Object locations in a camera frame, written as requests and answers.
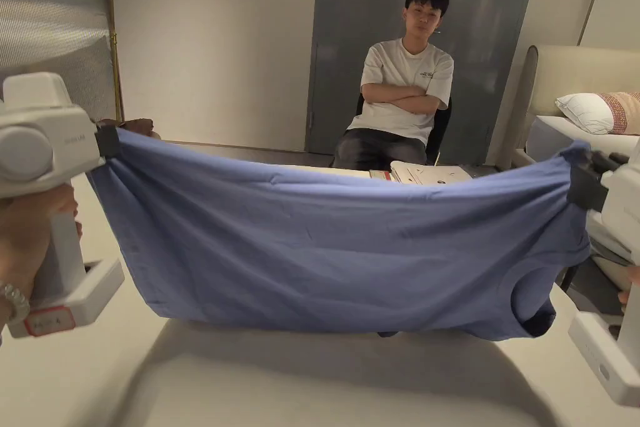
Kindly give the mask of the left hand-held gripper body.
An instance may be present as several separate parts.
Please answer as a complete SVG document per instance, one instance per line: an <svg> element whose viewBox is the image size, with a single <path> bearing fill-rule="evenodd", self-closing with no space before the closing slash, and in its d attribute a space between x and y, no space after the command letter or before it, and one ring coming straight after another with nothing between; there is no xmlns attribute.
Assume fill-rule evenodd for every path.
<svg viewBox="0 0 640 427"><path fill-rule="evenodd" d="M1 207L11 199L70 183L121 152L114 126L98 126L75 105L58 74L21 74L2 84ZM14 338L42 337L90 325L124 282L116 256L86 261L71 214L57 214L30 300L17 302Z"/></svg>

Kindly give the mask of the person's left hand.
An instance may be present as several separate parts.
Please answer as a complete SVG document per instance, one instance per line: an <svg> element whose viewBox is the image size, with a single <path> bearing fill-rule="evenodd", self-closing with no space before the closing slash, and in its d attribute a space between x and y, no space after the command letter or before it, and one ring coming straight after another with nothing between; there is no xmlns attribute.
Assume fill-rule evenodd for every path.
<svg viewBox="0 0 640 427"><path fill-rule="evenodd" d="M50 220L57 214L75 218L77 213L74 189L68 184L11 199L1 213L1 282L29 298L49 247Z"/></svg>

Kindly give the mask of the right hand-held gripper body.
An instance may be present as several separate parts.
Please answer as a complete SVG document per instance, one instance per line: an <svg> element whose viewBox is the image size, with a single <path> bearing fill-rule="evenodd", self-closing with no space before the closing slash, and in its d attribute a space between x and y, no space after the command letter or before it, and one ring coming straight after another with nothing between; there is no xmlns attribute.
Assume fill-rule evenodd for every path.
<svg viewBox="0 0 640 427"><path fill-rule="evenodd" d="M639 266L639 146L615 172L593 178L571 168L568 201L587 210L600 240L596 251ZM569 336L609 397L621 406L639 405L639 285L632 284L618 335L596 313L578 312Z"/></svg>

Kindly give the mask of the person's right hand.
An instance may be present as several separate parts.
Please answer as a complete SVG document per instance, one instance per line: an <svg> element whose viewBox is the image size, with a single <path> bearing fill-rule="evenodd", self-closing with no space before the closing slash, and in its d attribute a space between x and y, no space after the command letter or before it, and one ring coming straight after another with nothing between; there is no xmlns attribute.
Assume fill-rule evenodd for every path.
<svg viewBox="0 0 640 427"><path fill-rule="evenodd" d="M629 281L632 284L639 284L639 282L640 282L640 273L639 273L639 271L640 271L639 266L633 266L633 267L630 267L628 269ZM626 305L628 304L629 295L630 295L630 290L621 291L618 294L618 299L619 299L619 301L621 303L623 311L626 309Z"/></svg>

